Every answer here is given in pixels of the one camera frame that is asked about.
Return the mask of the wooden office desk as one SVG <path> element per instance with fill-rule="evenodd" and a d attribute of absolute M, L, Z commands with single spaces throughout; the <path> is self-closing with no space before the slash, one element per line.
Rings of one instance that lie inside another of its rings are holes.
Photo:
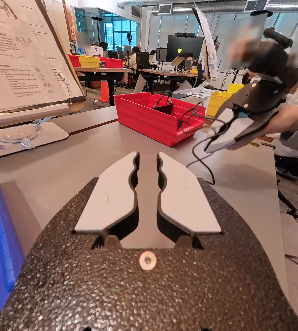
<path fill-rule="evenodd" d="M 78 76 L 80 82 L 85 81 L 107 81 L 109 89 L 110 106 L 115 105 L 114 81 L 120 81 L 125 72 L 132 72 L 129 68 L 93 68 L 93 67 L 73 67 L 76 73 L 84 75 Z"/>
<path fill-rule="evenodd" d="M 187 72 L 171 72 L 171 71 L 164 71 L 164 70 L 158 70 L 158 69 L 138 69 L 138 72 L 146 79 L 149 91 L 151 94 L 154 94 L 153 92 L 153 85 L 154 81 L 158 80 L 159 78 L 167 80 L 170 82 L 169 90 L 174 92 L 176 91 L 176 84 L 177 81 L 186 81 L 187 79 L 197 79 L 197 74 L 194 73 L 187 73 Z"/>

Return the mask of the orange traffic cone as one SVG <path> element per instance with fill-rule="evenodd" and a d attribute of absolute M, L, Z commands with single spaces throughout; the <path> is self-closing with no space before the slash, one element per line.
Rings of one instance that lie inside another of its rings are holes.
<path fill-rule="evenodd" d="M 109 97 L 109 85 L 107 81 L 101 82 L 101 96 L 98 98 L 98 101 L 102 103 L 109 103 L 110 97 Z"/>

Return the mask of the document stand with instruction sheets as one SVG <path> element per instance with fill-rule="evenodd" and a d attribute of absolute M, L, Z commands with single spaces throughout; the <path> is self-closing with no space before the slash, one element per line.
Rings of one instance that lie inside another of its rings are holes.
<path fill-rule="evenodd" d="M 203 50 L 203 63 L 205 69 L 205 82 L 213 82 L 218 78 L 217 52 L 215 49 L 214 41 L 205 14 L 202 13 L 202 11 L 195 3 L 192 4 L 192 10 L 204 36 L 205 46 Z"/>
<path fill-rule="evenodd" d="M 0 157 L 67 139 L 49 120 L 84 101 L 42 1 L 0 1 Z"/>

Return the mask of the metal ventilation duct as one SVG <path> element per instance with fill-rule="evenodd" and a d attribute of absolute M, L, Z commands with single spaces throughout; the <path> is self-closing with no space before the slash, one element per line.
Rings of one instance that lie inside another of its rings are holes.
<path fill-rule="evenodd" d="M 238 14 L 268 10 L 273 13 L 298 13 L 298 0 L 120 0 L 119 8 L 126 6 L 152 7 L 153 15 L 193 14 L 196 5 L 203 13 Z"/>

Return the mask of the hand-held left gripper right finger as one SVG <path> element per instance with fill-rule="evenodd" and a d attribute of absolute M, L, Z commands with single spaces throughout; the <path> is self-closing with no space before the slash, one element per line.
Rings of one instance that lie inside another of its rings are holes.
<path fill-rule="evenodd" d="M 221 234 L 221 226 L 196 175 L 167 154 L 157 154 L 157 226 L 176 243 L 182 236 L 191 243 L 200 235 Z"/>

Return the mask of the black pouch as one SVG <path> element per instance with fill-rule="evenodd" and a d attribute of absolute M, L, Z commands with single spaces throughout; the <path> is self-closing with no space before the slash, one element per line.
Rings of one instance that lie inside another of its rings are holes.
<path fill-rule="evenodd" d="M 166 105 L 162 105 L 162 106 L 156 106 L 153 108 L 153 110 L 159 111 L 163 114 L 167 114 L 167 115 L 171 115 L 173 113 L 173 104 L 166 104 Z"/>

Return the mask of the large black screen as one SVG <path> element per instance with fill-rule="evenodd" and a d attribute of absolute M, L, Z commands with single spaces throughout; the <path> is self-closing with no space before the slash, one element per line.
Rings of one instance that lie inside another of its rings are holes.
<path fill-rule="evenodd" d="M 182 37 L 169 35 L 166 62 L 171 63 L 176 57 L 181 57 L 182 55 L 186 56 L 189 53 L 193 55 L 195 60 L 198 60 L 201 54 L 203 42 L 203 36 Z"/>

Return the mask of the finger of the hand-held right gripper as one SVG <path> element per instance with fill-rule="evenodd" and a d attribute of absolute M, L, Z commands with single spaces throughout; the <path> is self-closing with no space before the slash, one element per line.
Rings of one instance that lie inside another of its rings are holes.
<path fill-rule="evenodd" d="M 263 119 L 254 121 L 234 138 L 233 149 L 244 147 L 258 137 L 278 133 L 281 130 L 281 120 L 282 111 L 276 111 L 273 115 L 269 115 L 266 121 Z"/>
<path fill-rule="evenodd" d="M 213 153 L 235 143 L 238 135 L 238 118 L 232 108 L 226 107 L 213 121 L 207 134 L 206 153 Z"/>

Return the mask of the long red plastic bin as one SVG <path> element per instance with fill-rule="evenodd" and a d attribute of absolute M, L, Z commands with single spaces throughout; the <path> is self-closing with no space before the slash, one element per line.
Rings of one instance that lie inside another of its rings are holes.
<path fill-rule="evenodd" d="M 105 68 L 124 68 L 124 61 L 109 57 L 100 57 L 100 62 L 105 64 Z"/>

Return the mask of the black office chair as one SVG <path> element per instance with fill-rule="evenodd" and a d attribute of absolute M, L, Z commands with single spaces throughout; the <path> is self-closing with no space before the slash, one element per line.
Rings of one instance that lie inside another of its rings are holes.
<path fill-rule="evenodd" d="M 148 73 L 141 73 L 140 69 L 150 69 L 150 60 L 148 52 L 136 52 L 136 71 L 135 78 L 139 78 L 139 76 L 143 76 L 143 78 L 148 81 L 150 75 Z"/>

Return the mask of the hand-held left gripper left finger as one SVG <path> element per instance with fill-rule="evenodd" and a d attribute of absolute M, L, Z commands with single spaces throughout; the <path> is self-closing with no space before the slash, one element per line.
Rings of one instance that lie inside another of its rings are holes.
<path fill-rule="evenodd" d="M 77 234 L 114 235 L 119 240 L 139 223 L 136 186 L 140 154 L 131 152 L 107 168 L 99 178 L 74 228 Z"/>

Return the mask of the grey desk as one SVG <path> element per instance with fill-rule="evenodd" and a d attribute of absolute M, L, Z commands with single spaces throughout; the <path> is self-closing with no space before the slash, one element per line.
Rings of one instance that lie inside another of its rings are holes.
<path fill-rule="evenodd" d="M 122 240 L 126 248 L 172 248 L 157 229 L 157 153 L 179 163 L 194 160 L 192 147 L 207 129 L 169 148 L 121 124 L 115 106 L 52 120 L 69 133 L 65 140 L 0 158 L 0 188 L 26 256 L 52 217 L 90 180 L 130 152 L 140 154 L 139 225 Z M 273 149 L 247 145 L 217 151 L 204 160 L 215 177 L 213 189 L 250 226 L 289 298 Z"/>

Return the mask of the yellow plastic bin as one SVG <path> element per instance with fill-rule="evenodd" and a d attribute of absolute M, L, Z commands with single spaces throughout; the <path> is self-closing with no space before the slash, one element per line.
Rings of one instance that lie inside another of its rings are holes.
<path fill-rule="evenodd" d="M 79 64 L 82 68 L 100 68 L 100 57 L 80 55 Z"/>
<path fill-rule="evenodd" d="M 215 117 L 215 115 L 217 114 L 217 111 L 221 107 L 221 105 L 226 100 L 228 100 L 232 96 L 232 94 L 236 93 L 243 87 L 244 87 L 243 84 L 231 83 L 231 84 L 229 84 L 227 91 L 220 92 L 217 90 L 217 91 L 212 92 L 210 95 L 209 104 L 208 104 L 205 114 L 210 117 Z"/>

